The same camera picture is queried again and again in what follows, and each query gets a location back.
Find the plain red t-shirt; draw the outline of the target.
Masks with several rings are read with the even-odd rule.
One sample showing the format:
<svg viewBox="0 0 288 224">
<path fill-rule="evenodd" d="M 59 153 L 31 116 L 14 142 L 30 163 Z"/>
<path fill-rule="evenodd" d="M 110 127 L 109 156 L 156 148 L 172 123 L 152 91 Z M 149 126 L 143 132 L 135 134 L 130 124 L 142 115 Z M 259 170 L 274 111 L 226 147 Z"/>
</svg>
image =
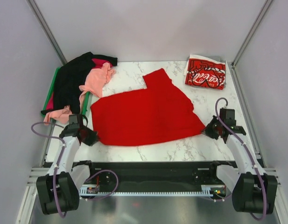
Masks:
<svg viewBox="0 0 288 224">
<path fill-rule="evenodd" d="M 205 125 L 164 69 L 143 76 L 145 89 L 103 97 L 91 105 L 93 129 L 109 146 L 142 146 L 200 135 Z"/>
</svg>

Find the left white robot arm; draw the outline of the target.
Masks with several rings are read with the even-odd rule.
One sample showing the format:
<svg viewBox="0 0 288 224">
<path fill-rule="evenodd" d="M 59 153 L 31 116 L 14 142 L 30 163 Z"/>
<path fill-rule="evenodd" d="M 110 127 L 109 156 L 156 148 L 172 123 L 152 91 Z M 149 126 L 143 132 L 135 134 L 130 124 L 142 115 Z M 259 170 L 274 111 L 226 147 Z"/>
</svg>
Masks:
<svg viewBox="0 0 288 224">
<path fill-rule="evenodd" d="M 68 211 L 79 206 L 79 190 L 84 182 L 93 183 L 97 172 L 91 169 L 91 161 L 73 165 L 81 144 L 94 145 L 97 132 L 87 127 L 88 120 L 82 114 L 69 116 L 68 125 L 57 137 L 60 140 L 55 160 L 48 172 L 36 180 L 36 188 L 43 214 L 59 214 L 65 217 Z"/>
</svg>

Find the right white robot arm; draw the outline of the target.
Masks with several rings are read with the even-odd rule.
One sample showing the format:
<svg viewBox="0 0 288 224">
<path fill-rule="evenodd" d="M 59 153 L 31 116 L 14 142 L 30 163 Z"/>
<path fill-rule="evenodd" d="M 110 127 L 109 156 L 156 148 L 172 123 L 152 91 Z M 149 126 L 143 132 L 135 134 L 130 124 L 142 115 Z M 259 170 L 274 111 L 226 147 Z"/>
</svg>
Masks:
<svg viewBox="0 0 288 224">
<path fill-rule="evenodd" d="M 247 145 L 246 131 L 237 125 L 235 110 L 217 109 L 203 133 L 215 140 L 222 139 L 236 163 L 234 168 L 227 162 L 213 162 L 213 168 L 208 172 L 209 180 L 225 184 L 237 212 L 272 214 L 278 182 L 275 176 L 267 174 Z"/>
</svg>

